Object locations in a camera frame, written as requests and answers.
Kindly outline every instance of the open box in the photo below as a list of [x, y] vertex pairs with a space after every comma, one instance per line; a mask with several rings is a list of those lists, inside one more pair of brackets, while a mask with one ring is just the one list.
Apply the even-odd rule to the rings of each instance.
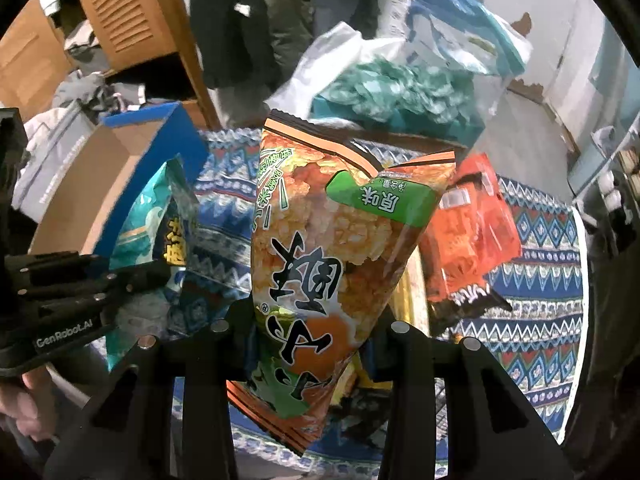
[[192, 184], [207, 154], [180, 103], [105, 119], [60, 181], [30, 252], [110, 256], [132, 204], [160, 166], [178, 156]]

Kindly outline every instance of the gray floor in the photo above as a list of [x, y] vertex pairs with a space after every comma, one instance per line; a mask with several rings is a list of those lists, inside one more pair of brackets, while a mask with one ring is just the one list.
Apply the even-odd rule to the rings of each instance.
[[472, 152], [485, 152], [496, 173], [571, 202], [562, 128], [534, 102], [506, 92]]

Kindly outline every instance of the metal screw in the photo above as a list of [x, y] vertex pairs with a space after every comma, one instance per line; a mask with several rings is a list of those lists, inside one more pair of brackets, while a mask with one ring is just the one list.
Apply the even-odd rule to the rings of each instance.
[[391, 330], [393, 330], [397, 334], [406, 334], [409, 332], [409, 324], [404, 321], [394, 321], [391, 324]]
[[462, 340], [462, 344], [466, 349], [471, 350], [472, 352], [479, 350], [482, 346], [478, 339], [476, 339], [475, 337], [465, 337]]
[[138, 346], [143, 350], [148, 350], [156, 344], [157, 339], [152, 335], [143, 335], [138, 338]]
[[217, 334], [222, 334], [223, 332], [226, 332], [227, 330], [229, 330], [229, 323], [226, 322], [224, 319], [219, 319], [211, 323], [211, 325], [209, 326], [209, 329], [212, 332], [215, 332]]

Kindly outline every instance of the patterned tablecloth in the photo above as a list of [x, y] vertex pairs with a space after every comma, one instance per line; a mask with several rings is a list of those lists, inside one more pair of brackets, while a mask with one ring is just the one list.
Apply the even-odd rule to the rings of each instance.
[[[223, 306], [251, 289], [250, 225], [258, 169], [259, 130], [207, 133], [210, 156], [196, 185], [200, 228], [193, 265], [184, 280], [181, 303], [188, 330], [194, 330], [225, 309], [207, 311], [207, 300]], [[363, 142], [383, 164], [405, 162], [419, 155]], [[491, 309], [480, 319], [465, 319], [455, 331], [481, 340], [526, 394], [558, 440], [575, 396], [582, 367], [588, 294], [586, 245], [579, 216], [549, 195], [508, 178], [500, 188], [509, 203], [522, 242], [522, 257], [488, 275], [492, 287], [513, 312]], [[436, 381], [439, 406], [444, 384]], [[174, 413], [180, 417], [182, 385], [175, 391]], [[386, 423], [369, 445], [344, 436], [349, 423], [329, 421], [322, 439], [298, 457], [274, 442], [230, 406], [236, 449], [300, 471], [374, 478], [382, 458]], [[437, 416], [436, 476], [447, 471], [446, 410]]]

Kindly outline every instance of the human hand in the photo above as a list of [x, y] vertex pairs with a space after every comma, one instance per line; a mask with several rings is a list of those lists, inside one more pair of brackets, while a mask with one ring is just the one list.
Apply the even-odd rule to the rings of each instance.
[[47, 440], [58, 421], [49, 372], [44, 366], [35, 368], [22, 375], [22, 382], [22, 388], [0, 382], [0, 413], [14, 418], [24, 436]]

